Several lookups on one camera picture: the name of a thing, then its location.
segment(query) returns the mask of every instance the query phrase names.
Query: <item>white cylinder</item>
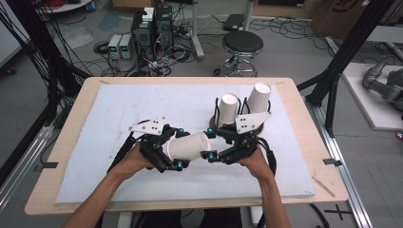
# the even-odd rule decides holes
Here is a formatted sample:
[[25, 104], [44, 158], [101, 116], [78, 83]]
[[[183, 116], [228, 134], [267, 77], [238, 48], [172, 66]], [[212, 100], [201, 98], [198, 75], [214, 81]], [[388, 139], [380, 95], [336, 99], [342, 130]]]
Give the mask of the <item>white cylinder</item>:
[[205, 150], [211, 150], [211, 144], [204, 132], [171, 140], [166, 148], [168, 157], [172, 161], [174, 159], [193, 161]]
[[[265, 83], [256, 83], [251, 95], [248, 98], [248, 105], [251, 113], [260, 113], [267, 111], [267, 105], [270, 99], [272, 88]], [[243, 109], [243, 113], [247, 113], [247, 108]]]
[[220, 105], [220, 119], [218, 127], [222, 127], [223, 124], [232, 124], [235, 121], [235, 117], [237, 116], [238, 109], [238, 97], [233, 93], [225, 93], [222, 95]]

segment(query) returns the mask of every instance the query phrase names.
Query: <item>electronic equipment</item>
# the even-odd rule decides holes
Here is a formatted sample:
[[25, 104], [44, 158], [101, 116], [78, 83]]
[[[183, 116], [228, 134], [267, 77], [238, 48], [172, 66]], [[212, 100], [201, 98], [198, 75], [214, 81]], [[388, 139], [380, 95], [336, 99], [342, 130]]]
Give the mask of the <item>electronic equipment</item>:
[[113, 35], [112, 39], [109, 41], [107, 48], [109, 49], [109, 56], [111, 59], [122, 58], [121, 50], [119, 49], [119, 44], [121, 43], [122, 35]]
[[158, 42], [162, 49], [167, 50], [174, 46], [172, 36], [172, 7], [165, 6], [156, 8], [155, 21], [157, 24]]
[[156, 28], [154, 21], [143, 20], [144, 11], [139, 10], [133, 18], [131, 33], [134, 40], [137, 57], [148, 61], [154, 61], [155, 52], [158, 51], [156, 42]]
[[222, 29], [227, 31], [238, 30], [238, 28], [242, 26], [244, 18], [245, 14], [231, 14], [225, 21]]
[[152, 21], [154, 18], [154, 8], [144, 8], [143, 21]]
[[134, 43], [130, 34], [125, 34], [122, 36], [119, 48], [121, 49], [122, 58], [131, 59], [134, 53]]

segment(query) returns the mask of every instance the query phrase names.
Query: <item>black stool seat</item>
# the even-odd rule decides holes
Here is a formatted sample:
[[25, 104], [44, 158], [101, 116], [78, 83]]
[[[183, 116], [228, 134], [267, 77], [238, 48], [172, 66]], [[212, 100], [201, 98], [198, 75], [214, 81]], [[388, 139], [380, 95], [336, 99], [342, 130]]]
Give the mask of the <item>black stool seat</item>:
[[236, 30], [227, 33], [222, 43], [237, 52], [256, 52], [263, 48], [263, 41], [255, 33]]

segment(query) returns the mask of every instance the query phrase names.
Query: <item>human arm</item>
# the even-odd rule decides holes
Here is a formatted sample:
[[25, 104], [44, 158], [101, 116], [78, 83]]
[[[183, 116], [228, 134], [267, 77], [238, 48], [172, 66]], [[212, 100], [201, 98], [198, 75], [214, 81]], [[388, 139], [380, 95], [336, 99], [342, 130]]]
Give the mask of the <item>human arm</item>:
[[140, 153], [137, 143], [101, 180], [92, 194], [77, 208], [64, 227], [95, 227], [107, 204], [123, 181], [152, 164]]
[[241, 160], [240, 164], [246, 166], [252, 176], [258, 179], [261, 190], [263, 214], [266, 218], [266, 227], [291, 227], [284, 205], [281, 202], [275, 176], [263, 157], [260, 147], [258, 146], [258, 149], [250, 157]]

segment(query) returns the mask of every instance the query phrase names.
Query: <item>white container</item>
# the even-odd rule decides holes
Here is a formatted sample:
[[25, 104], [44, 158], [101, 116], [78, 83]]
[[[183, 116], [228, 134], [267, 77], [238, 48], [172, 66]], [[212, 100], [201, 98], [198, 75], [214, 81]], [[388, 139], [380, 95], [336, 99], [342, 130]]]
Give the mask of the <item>white container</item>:
[[[252, 113], [260, 113], [267, 111], [267, 105], [270, 99], [272, 88], [265, 83], [256, 83], [247, 103]], [[243, 114], [248, 112], [247, 107], [243, 109]]]
[[238, 97], [233, 93], [225, 93], [221, 97], [220, 105], [220, 119], [218, 127], [222, 127], [223, 124], [233, 124], [235, 117], [237, 116], [238, 109]]
[[199, 158], [204, 150], [211, 150], [211, 144], [204, 132], [200, 132], [169, 141], [166, 152], [172, 161], [193, 161]]

